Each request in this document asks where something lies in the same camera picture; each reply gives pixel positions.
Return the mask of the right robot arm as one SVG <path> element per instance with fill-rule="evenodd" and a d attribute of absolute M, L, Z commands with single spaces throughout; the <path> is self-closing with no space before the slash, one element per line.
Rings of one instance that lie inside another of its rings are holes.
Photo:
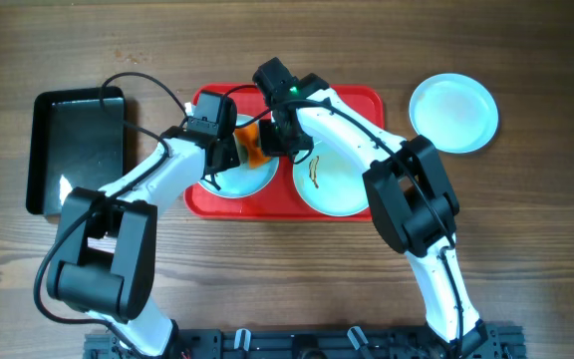
<path fill-rule="evenodd" d="M 455 251 L 459 203 L 433 144 L 410 141 L 366 120 L 315 74 L 256 72 L 252 81 L 272 113 L 264 152 L 294 156 L 318 138 L 361 171 L 372 222 L 405 255 L 426 307 L 428 327 L 464 357 L 481 319 L 466 293 Z"/>

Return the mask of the white plate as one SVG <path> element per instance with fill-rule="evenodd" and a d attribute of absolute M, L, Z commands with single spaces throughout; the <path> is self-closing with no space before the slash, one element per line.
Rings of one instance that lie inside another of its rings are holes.
<path fill-rule="evenodd" d="M 308 157 L 299 155 L 292 178 L 299 196 L 314 210 L 330 216 L 350 216 L 368 208 L 362 173 L 321 140 Z"/>
<path fill-rule="evenodd" d="M 457 73 L 422 81 L 411 95 L 408 111 L 416 133 L 450 154 L 481 150 L 495 138 L 500 125 L 491 93 L 478 81 Z"/>
<path fill-rule="evenodd" d="M 241 135 L 249 137 L 257 134 L 257 123 L 234 131 L 234 140 L 240 165 L 214 175 L 219 189 L 206 179 L 201 179 L 198 184 L 208 192 L 224 198 L 243 198 L 253 195 L 266 187 L 277 173 L 279 159 L 270 158 L 264 164 L 254 168 L 251 165 L 249 151 L 239 139 Z"/>

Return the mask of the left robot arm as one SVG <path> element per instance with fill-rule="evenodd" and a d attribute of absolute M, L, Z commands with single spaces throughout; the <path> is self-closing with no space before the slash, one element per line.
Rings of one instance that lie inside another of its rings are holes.
<path fill-rule="evenodd" d="M 238 167 L 231 132 L 172 127 L 155 150 L 99 189 L 74 188 L 34 286 L 37 308 L 67 325 L 106 327 L 139 358 L 177 353 L 178 328 L 151 298 L 159 217 L 189 187 Z"/>

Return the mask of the orange sponge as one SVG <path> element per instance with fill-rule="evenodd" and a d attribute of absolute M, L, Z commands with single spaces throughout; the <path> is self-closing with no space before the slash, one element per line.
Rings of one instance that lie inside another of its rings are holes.
<path fill-rule="evenodd" d="M 247 154 L 246 162 L 251 169 L 260 168 L 271 161 L 270 157 L 263 154 L 259 145 L 260 131 L 257 123 L 236 129 L 234 136 L 238 143 L 245 149 Z"/>

